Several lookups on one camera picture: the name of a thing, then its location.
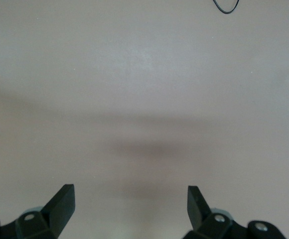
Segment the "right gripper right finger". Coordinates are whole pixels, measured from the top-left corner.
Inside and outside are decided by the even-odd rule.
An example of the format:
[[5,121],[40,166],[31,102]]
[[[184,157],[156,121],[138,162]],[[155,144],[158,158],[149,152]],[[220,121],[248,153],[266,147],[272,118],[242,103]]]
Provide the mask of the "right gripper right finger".
[[197,186],[188,186],[187,213],[192,225],[185,239],[284,239],[283,233],[266,221],[238,224],[225,210],[210,208]]

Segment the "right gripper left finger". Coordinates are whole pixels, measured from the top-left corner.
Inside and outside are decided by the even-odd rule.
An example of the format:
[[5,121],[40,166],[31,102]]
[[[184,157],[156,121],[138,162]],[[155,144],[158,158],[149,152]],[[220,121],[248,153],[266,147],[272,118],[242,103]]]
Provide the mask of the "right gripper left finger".
[[75,211],[75,188],[65,184],[43,206],[29,209],[14,221],[0,224],[0,239],[57,239]]

